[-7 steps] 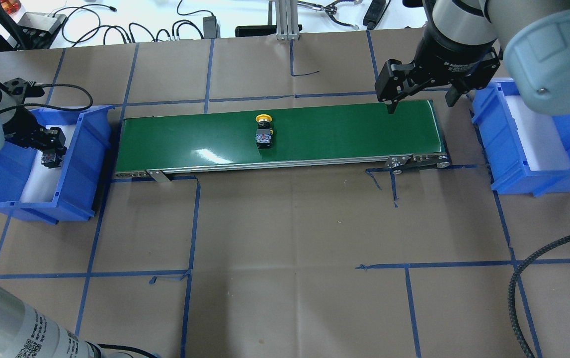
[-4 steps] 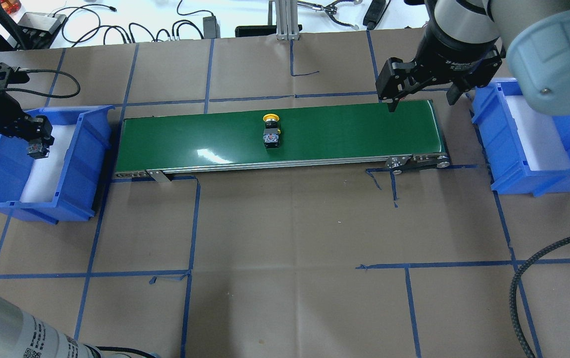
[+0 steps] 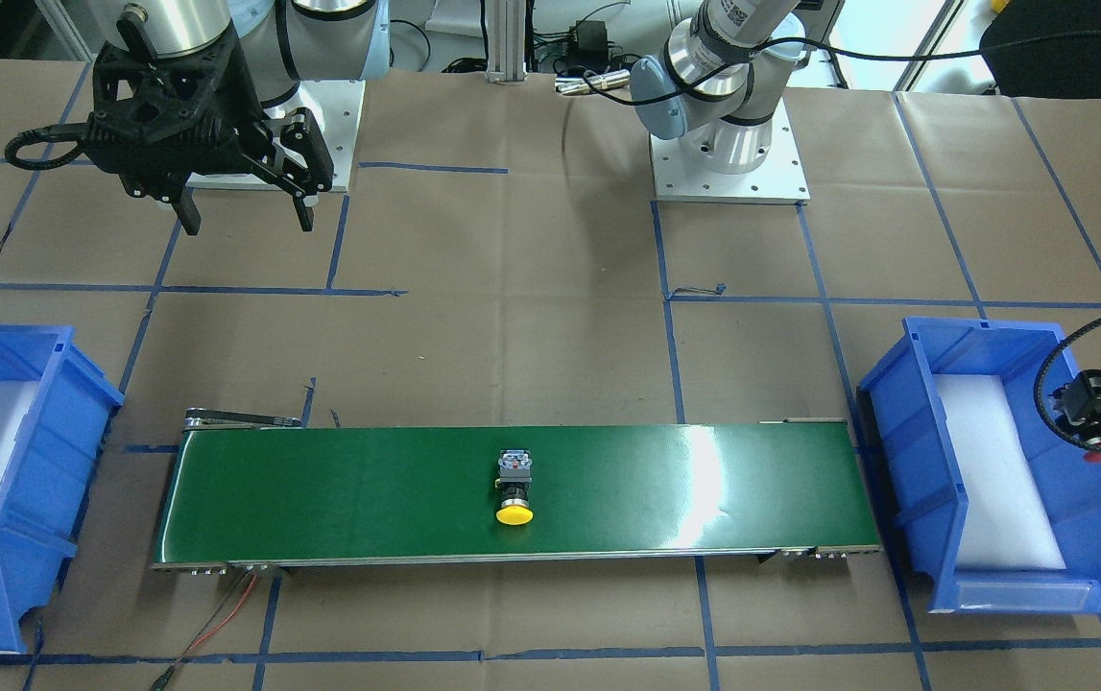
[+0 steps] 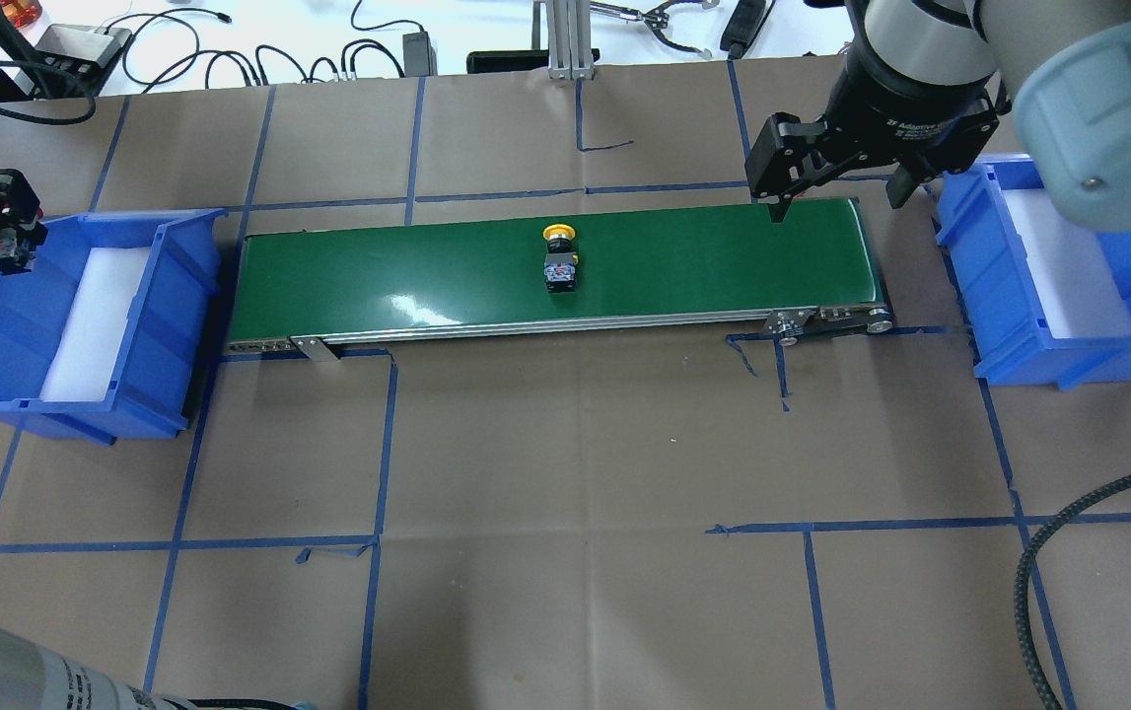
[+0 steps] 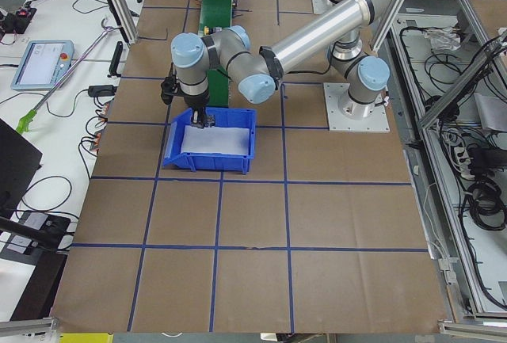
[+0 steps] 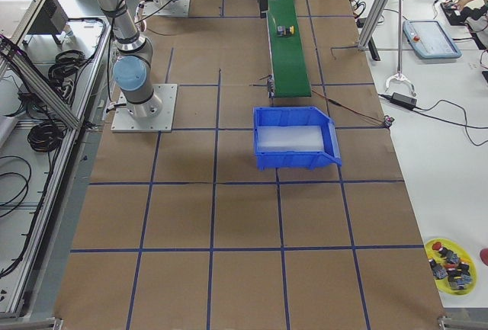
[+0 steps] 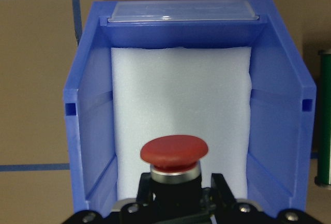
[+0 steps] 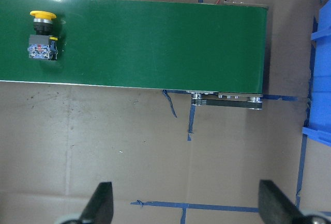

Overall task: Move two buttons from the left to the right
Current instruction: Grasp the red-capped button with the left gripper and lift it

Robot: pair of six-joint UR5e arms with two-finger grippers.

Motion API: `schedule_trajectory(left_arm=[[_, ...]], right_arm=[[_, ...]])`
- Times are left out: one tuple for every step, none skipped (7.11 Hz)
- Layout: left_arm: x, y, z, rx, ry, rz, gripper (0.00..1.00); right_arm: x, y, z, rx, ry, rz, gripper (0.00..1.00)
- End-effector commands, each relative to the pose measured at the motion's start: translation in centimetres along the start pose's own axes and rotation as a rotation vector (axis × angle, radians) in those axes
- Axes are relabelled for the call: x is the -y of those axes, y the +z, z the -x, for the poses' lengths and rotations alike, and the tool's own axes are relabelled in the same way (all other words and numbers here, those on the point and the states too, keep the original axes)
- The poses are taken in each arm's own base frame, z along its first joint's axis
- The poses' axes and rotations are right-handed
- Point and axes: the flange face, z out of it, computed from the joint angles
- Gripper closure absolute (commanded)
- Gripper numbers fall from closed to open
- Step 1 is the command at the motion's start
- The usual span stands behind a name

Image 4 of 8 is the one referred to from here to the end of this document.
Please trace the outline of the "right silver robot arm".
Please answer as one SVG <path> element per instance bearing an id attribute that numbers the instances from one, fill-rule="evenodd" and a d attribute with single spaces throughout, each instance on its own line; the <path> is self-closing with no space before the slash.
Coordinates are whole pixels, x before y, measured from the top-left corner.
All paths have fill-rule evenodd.
<path id="1" fill-rule="evenodd" d="M 751 196 L 792 199 L 890 167 L 890 205 L 962 174 L 999 118 L 1057 213 L 1131 231 L 1131 1 L 849 1 L 855 36 L 822 116 L 772 113 L 748 153 Z"/>

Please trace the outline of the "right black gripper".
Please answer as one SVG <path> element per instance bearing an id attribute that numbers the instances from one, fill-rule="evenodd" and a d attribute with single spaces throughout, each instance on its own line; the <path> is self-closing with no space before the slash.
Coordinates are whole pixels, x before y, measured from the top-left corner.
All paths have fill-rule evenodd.
<path id="1" fill-rule="evenodd" d="M 854 44 L 820 121 L 767 116 L 745 159 L 748 189 L 782 222 L 796 197 L 834 179 L 831 170 L 897 165 L 884 196 L 898 210 L 932 179 L 970 167 L 999 124 L 983 78 L 953 86 L 916 81 L 870 45 Z"/>

